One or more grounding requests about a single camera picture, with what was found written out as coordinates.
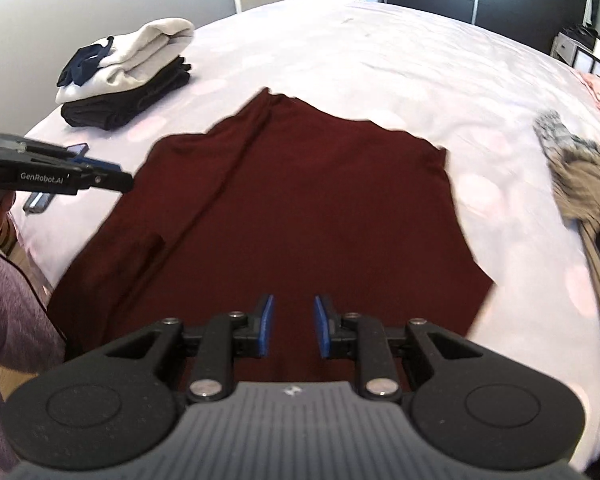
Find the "white logo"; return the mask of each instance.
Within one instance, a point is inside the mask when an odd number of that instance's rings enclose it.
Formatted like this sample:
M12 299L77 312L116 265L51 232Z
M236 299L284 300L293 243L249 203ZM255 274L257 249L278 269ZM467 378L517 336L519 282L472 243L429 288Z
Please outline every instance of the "white logo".
M40 174L21 173L20 178L22 180L34 180L36 182L48 182L50 184L62 184L64 178L56 178L54 176L46 176Z
M302 388L300 388L299 386L296 386L295 384L292 384L291 386L287 386L282 391L284 393L286 393L289 397L295 397L296 395L299 395L302 393Z

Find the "wooden floor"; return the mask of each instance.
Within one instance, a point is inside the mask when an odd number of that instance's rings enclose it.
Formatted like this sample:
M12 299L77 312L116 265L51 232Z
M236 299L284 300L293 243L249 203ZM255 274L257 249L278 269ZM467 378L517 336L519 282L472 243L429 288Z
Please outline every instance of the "wooden floor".
M11 253L9 259L14 264L19 266L20 269L31 280L31 283L33 283L38 296L46 304L46 302L48 301L48 292L39 283L37 283L36 277L29 265L29 259L27 258L25 251L20 246L16 246L13 252ZM15 372L13 370L9 370L8 368L0 366L0 391L2 393L2 396L6 399L16 388L18 388L21 384L25 383L32 377L35 377L35 375Z

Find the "white bed sheet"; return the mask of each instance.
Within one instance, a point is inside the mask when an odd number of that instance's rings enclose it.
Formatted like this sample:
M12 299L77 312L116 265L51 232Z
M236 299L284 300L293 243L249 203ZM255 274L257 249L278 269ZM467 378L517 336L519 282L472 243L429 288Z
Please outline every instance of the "white bed sheet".
M71 128L59 109L29 137L88 142L135 171L159 138L206 132L263 86L350 119L370 119L450 150L459 220L497 288L472 339L568 384L586 430L572 459L600 453L600 316L580 239L564 226L532 130L558 110L600 142L600 112L565 65L514 41L411 9L355 0L289 0L196 32L190 84L116 132ZM40 216L13 209L27 251L54 286L117 200L91 189Z

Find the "smartphone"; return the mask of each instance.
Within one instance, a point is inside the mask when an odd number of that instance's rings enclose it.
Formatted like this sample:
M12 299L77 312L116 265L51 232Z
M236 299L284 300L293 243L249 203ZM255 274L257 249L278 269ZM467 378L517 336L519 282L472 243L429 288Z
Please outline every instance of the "smartphone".
M67 146L66 148L70 152L75 153L74 158L81 157L89 151L89 145L86 142L74 144L73 146ZM29 198L27 198L27 201L24 203L24 206L22 206L22 209L26 214L43 213L46 211L46 208L49 207L49 204L54 197L55 195L53 193L34 191L29 195Z

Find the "screw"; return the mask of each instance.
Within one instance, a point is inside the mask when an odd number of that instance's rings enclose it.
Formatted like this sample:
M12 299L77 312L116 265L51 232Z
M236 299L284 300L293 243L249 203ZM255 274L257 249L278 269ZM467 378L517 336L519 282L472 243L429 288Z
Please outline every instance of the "screw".
M394 394L398 391L398 387L398 383L394 380L384 378L371 379L365 384L365 388L370 394L380 397Z
M197 397L212 397L222 391L222 384L213 379L200 379L192 382L189 390Z

